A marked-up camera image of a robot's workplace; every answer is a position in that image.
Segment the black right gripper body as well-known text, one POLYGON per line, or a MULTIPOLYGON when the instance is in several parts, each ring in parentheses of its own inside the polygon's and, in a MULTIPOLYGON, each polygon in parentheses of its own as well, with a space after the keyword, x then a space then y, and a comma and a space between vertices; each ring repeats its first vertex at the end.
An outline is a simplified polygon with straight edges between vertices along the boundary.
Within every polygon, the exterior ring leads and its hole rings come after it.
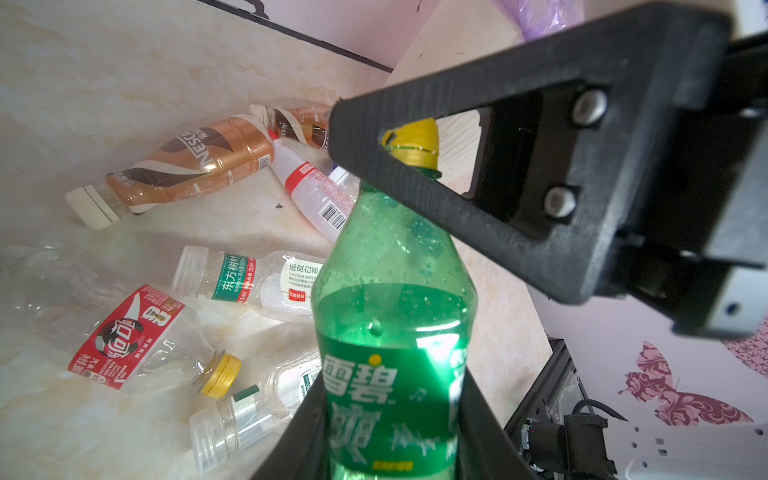
POLYGON ((767 303, 767 37, 605 33, 605 294, 742 339, 767 303))

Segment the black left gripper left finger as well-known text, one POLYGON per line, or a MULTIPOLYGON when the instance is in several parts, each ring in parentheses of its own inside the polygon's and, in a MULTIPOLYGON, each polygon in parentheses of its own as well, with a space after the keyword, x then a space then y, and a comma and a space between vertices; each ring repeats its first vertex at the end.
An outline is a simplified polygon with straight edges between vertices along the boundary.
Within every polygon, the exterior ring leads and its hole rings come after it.
POLYGON ((317 377, 280 440, 251 479, 329 479, 328 433, 324 381, 317 377))

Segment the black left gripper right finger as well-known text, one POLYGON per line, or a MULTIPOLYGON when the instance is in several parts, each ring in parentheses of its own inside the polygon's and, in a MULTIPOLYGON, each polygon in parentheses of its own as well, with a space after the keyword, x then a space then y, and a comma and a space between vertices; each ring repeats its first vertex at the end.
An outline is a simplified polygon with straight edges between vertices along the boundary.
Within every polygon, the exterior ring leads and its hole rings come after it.
POLYGON ((458 411, 456 479, 535 479, 493 415, 469 369, 458 411))

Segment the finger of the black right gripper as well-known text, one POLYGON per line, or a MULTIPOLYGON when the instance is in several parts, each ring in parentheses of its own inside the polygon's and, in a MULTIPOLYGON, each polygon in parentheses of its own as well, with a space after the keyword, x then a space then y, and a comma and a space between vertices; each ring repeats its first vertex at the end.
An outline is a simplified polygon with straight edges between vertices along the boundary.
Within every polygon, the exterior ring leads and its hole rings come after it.
POLYGON ((338 102, 330 155, 565 304, 593 296, 676 115, 707 103, 731 34, 719 12, 651 2, 338 102), (462 198, 387 154, 387 130, 489 119, 462 198))

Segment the green Sprite bottle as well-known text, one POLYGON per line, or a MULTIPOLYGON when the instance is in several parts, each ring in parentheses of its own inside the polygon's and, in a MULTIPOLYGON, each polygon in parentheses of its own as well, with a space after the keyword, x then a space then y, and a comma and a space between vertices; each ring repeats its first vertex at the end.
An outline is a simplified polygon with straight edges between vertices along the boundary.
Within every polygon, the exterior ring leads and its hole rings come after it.
POLYGON ((450 479, 478 298, 451 236, 367 182, 311 293, 333 479, 450 479))

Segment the clear bottle red label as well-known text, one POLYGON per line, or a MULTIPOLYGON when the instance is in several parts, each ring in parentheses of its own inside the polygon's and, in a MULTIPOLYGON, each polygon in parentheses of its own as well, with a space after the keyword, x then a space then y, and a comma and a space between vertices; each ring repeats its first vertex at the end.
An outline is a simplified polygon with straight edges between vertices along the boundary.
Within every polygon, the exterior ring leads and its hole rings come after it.
POLYGON ((2 248, 1 327, 122 393, 190 385, 220 399, 242 369, 206 339, 192 308, 73 246, 2 248))

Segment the brown Nescafe coffee bottle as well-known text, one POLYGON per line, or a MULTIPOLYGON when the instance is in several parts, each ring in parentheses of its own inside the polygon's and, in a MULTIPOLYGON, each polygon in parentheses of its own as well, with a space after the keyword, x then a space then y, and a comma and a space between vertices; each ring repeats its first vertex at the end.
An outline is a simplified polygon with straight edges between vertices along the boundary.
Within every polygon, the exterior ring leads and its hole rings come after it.
POLYGON ((220 191, 271 165, 274 143, 263 122, 231 116, 173 137, 147 158, 68 192, 85 225, 104 229, 150 209, 220 191))

